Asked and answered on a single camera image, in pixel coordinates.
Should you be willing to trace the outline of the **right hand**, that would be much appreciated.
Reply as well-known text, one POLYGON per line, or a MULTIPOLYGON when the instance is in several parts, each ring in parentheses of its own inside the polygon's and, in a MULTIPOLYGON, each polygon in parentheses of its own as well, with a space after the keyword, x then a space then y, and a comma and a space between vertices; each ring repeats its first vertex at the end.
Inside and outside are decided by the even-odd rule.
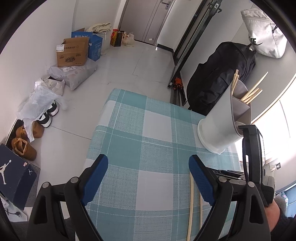
POLYGON ((278 223, 278 220, 280 219, 280 208, 278 207, 275 200, 268 206, 265 207, 265 214, 268 221, 268 226, 270 232, 275 228, 275 226, 278 223))

